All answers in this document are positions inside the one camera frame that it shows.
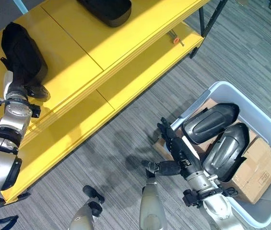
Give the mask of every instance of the shelf board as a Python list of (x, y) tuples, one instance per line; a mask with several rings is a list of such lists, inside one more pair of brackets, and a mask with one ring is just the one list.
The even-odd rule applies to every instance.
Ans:
[(208, 1), (132, 1), (130, 17), (116, 28), (105, 25), (77, 0), (48, 0), (42, 7), (106, 70), (126, 65)]
[(203, 41), (203, 38), (185, 23), (177, 25), (174, 31), (183, 40), (185, 46), (180, 43), (172, 44), (166, 34), (98, 88), (114, 109), (119, 109), (133, 100)]
[(23, 164), (19, 177), (12, 188), (2, 192), (7, 203), (15, 201), (27, 187), (202, 42), (202, 37), (184, 23), (174, 30), (183, 37), (186, 43), (184, 47), (180, 44), (173, 45), (169, 36), (164, 35), (127, 65), (126, 69), (121, 70), (110, 79), (111, 81), (99, 88), (112, 106), (99, 92), (94, 91), (20, 149), (19, 157), (22, 158)]
[(13, 187), (2, 191), (7, 203), (96, 131), (114, 109), (94, 91), (20, 149), (21, 170)]
[[(48, 65), (44, 86), (51, 96), (44, 103), (31, 98), (31, 103), (41, 106), (41, 115), (38, 119), (31, 119), (22, 142), (24, 146), (72, 107), (74, 104), (71, 101), (79, 89), (90, 84), (102, 70), (41, 7), (32, 9), (15, 22), (27, 29)], [(0, 58), (5, 56), (1, 49), (1, 38), (2, 31)], [(5, 66), (0, 62), (0, 97), (5, 71)], [(3, 108), (0, 107), (0, 117), (3, 116)]]

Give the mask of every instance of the gray carpet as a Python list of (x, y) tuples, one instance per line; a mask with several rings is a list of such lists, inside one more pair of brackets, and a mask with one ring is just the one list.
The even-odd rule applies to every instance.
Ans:
[[(205, 7), (206, 19), (218, 1)], [(187, 19), (199, 28), (198, 13)], [(128, 108), (104, 125), (76, 151), (40, 179), (25, 201), (0, 209), (0, 218), (18, 214), (15, 230), (66, 230), (96, 187), (106, 198), (96, 230), (136, 230), (145, 184), (141, 159), (160, 161), (151, 145), (156, 123), (170, 121), (215, 81), (234, 84), (271, 117), (271, 10), (268, 1), (245, 7), (228, 1), (197, 55), (179, 62)], [(187, 188), (180, 176), (160, 177), (159, 193), (170, 230), (209, 229), (196, 208), (181, 200)], [(241, 220), (245, 229), (253, 229)], [(271, 224), (265, 228), (271, 230)]]

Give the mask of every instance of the black plastic cover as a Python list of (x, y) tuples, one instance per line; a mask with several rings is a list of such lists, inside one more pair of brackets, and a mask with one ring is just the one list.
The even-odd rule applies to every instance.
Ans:
[(249, 130), (244, 123), (230, 126), (216, 141), (203, 163), (209, 174), (216, 174), (220, 181), (228, 182), (246, 159), (243, 153), (249, 145)]
[(199, 145), (224, 132), (236, 121), (239, 111), (239, 106), (233, 103), (217, 104), (187, 120), (182, 131), (190, 142)]
[(110, 27), (122, 25), (131, 14), (130, 0), (78, 0), (78, 2)]
[(42, 81), (48, 72), (47, 64), (36, 42), (19, 24), (9, 23), (2, 32), (2, 50), (6, 58), (1, 61), (13, 72), (8, 92), (17, 91), (35, 98), (47, 98), (48, 92)]

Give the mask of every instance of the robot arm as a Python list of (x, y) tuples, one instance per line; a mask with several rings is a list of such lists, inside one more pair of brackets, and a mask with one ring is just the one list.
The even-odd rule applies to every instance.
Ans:
[[(214, 186), (211, 181), (217, 177), (207, 177), (200, 164), (199, 159), (190, 151), (185, 142), (176, 136), (175, 132), (162, 118), (162, 124), (158, 124), (162, 132), (162, 137), (166, 141), (166, 146), (171, 152), (174, 160), (180, 167), (181, 176), (188, 182), (191, 189), (184, 191), (183, 201), (189, 206), (197, 206), (201, 214), (207, 219), (212, 230), (243, 230), (242, 225), (232, 213), (231, 205), (228, 199), (222, 195), (223, 190)], [(166, 170), (156, 167), (153, 173)]]
[(17, 157), (18, 148), (31, 117), (40, 114), (39, 106), (30, 104), (22, 89), (9, 85), (4, 95), (5, 113), (0, 119), (0, 191), (15, 184), (22, 163)]

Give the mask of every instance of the white plastic bin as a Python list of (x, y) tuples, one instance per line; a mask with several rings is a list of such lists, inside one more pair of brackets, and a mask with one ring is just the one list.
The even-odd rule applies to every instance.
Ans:
[[(253, 104), (242, 92), (226, 81), (218, 81), (205, 92), (206, 99), (217, 103), (235, 103), (240, 107), (238, 119), (248, 125), (271, 146), (271, 119)], [(264, 228), (271, 223), (271, 185), (254, 205), (229, 198), (232, 207), (254, 228)]]

